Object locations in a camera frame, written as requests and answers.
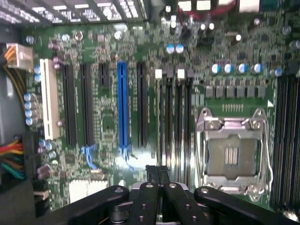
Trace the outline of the RAM slot with white clip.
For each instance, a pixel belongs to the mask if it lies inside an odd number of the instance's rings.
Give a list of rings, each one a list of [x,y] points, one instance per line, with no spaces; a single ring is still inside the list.
[[[175,86],[175,150],[176,150],[176,164],[177,164],[177,179],[178,182],[182,182],[184,180],[184,173],[182,169],[182,119],[183,119],[183,109],[182,109],[182,103],[183,103],[183,85],[184,85],[184,79],[185,79],[185,70],[180,68],[177,71],[177,80],[176,80],[176,86]]]
[[[156,116],[157,116],[157,165],[162,165],[163,151],[163,87],[162,69],[155,69],[156,79]]]

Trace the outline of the RAM slot with black clip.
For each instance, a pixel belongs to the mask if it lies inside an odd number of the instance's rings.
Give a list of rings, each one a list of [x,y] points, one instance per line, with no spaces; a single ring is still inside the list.
[[[172,159],[172,119],[173,119],[173,69],[166,69],[165,88],[165,154],[166,164],[171,168]]]
[[[186,184],[191,187],[191,92],[192,83],[194,78],[194,71],[192,68],[187,69],[187,77],[185,81],[185,173],[186,173]]]

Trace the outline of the silver chipset heatsink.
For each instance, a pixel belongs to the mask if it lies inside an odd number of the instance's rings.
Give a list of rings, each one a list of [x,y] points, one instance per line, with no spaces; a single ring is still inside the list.
[[[107,187],[108,181],[73,180],[69,183],[69,203],[79,201]]]

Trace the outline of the silver CPU socket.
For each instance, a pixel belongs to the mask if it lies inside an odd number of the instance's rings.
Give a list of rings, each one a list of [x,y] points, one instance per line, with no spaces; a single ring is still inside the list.
[[[255,184],[258,142],[248,117],[214,116],[207,107],[196,124],[198,182],[227,194],[246,196]]]

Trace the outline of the blue slot retention latch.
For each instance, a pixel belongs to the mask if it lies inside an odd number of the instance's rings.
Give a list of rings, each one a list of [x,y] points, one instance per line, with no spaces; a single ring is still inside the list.
[[[86,156],[86,162],[87,165],[91,170],[97,170],[98,167],[93,164],[93,152],[97,149],[97,145],[91,145],[91,146],[82,146],[81,147],[81,153]]]

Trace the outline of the long black expansion slot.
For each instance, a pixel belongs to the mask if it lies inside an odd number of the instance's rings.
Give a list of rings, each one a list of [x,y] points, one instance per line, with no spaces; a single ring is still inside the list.
[[[75,78],[72,65],[62,67],[63,97],[65,110],[66,141],[68,146],[76,146],[76,103],[75,103]]]
[[[147,76],[145,63],[137,62],[136,65],[137,77],[137,112],[138,112],[138,147],[147,146]]]
[[[94,144],[94,122],[93,122],[93,92],[91,64],[85,63],[80,66],[82,84],[82,110],[84,126],[84,144]]]

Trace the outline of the blue expansion slot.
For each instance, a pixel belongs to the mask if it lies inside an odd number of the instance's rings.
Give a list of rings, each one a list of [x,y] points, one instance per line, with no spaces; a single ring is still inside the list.
[[[129,109],[128,109],[128,70],[124,61],[117,63],[117,91],[118,91],[118,125],[119,125],[119,153],[125,163],[129,165]]]

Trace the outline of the green motherboard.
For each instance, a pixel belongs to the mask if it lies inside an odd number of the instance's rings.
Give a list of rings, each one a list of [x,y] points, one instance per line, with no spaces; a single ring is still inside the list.
[[[271,166],[274,173],[277,78],[292,83],[300,77],[300,0],[25,0],[25,5],[48,19],[52,26],[24,31],[33,50],[33,77],[25,94],[26,122],[39,133],[38,152],[49,169],[46,181],[50,210],[69,203],[73,180],[108,181],[131,188],[147,179],[145,166],[158,165],[155,69],[162,69],[163,151],[165,154],[166,69],[173,69],[172,159],[169,177],[178,182],[175,150],[175,86],[177,71],[185,70],[183,85],[182,169],[186,184],[185,81],[187,69],[194,78],[191,92],[191,190],[199,185],[196,168],[196,124],[205,107],[214,116],[248,117],[262,108],[269,122]],[[50,59],[57,75],[60,137],[45,139],[40,59]],[[129,165],[119,153],[117,63],[127,63],[129,109]],[[137,62],[145,63],[147,76],[147,146],[138,147]],[[80,66],[91,64],[94,144],[91,170],[84,144],[83,101]],[[98,65],[107,63],[110,87],[99,84]],[[62,67],[72,65],[75,78],[77,144],[66,141]],[[290,200],[283,203],[284,135],[281,142],[281,191],[277,208],[270,196],[251,202],[300,222],[293,208],[293,150],[290,139]]]

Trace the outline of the metal socket locking lever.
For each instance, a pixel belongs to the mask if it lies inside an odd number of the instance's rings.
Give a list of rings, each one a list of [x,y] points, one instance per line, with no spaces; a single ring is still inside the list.
[[[270,131],[267,115],[262,108],[257,108],[249,119],[251,131],[258,142],[256,161],[255,184],[251,184],[247,195],[252,202],[260,201],[262,196],[270,196],[274,173],[271,166]]]

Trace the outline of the black power connector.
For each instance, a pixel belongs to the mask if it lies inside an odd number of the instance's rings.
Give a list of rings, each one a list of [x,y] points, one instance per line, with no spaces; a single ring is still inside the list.
[[[26,179],[32,182],[38,179],[37,169],[41,166],[41,157],[38,153],[39,136],[36,131],[26,131],[22,135],[24,156],[24,172]]]

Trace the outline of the short black expansion slot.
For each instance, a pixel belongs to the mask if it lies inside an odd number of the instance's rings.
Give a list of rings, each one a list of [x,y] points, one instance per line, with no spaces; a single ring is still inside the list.
[[[98,77],[99,77],[99,84],[102,88],[110,87],[109,67],[107,63],[99,63]]]

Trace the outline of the white PCI expansion slot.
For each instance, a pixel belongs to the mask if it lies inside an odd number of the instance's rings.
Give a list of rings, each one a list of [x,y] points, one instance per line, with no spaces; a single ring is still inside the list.
[[[40,59],[41,93],[45,139],[54,140],[60,137],[59,102],[57,75],[54,63],[50,59]]]

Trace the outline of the grey PC case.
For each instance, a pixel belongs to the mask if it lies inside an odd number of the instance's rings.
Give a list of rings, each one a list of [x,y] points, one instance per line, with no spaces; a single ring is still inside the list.
[[[49,169],[37,169],[37,180],[26,179],[22,135],[33,131],[26,122],[27,78],[33,71],[9,68],[7,43],[25,43],[24,31],[53,23],[25,5],[25,0],[0,0],[0,225],[50,225],[50,192],[46,181]],[[156,225],[180,225],[167,215],[170,204],[159,183]]]

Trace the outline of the white power connector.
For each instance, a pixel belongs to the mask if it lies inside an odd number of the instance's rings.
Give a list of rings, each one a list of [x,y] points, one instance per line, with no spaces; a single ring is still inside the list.
[[[33,50],[18,43],[7,43],[5,58],[9,68],[33,71]]]

